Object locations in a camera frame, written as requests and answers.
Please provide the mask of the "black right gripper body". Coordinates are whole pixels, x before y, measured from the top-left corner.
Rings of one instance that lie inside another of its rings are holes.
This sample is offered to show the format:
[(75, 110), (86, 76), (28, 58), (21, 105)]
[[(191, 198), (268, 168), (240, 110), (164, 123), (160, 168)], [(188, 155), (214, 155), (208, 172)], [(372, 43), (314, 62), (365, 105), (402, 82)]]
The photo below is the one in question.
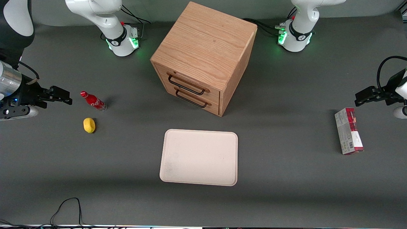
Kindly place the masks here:
[(22, 97), (37, 97), (45, 91), (39, 84), (22, 84), (19, 88), (19, 94)]

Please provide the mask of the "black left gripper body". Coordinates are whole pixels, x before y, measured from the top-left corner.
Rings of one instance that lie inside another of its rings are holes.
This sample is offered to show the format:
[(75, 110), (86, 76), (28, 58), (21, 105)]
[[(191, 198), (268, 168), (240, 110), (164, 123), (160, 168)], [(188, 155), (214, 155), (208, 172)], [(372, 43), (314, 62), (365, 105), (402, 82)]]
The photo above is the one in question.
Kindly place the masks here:
[(406, 69), (399, 71), (397, 74), (389, 78), (388, 83), (382, 88), (385, 97), (407, 96), (407, 73)]

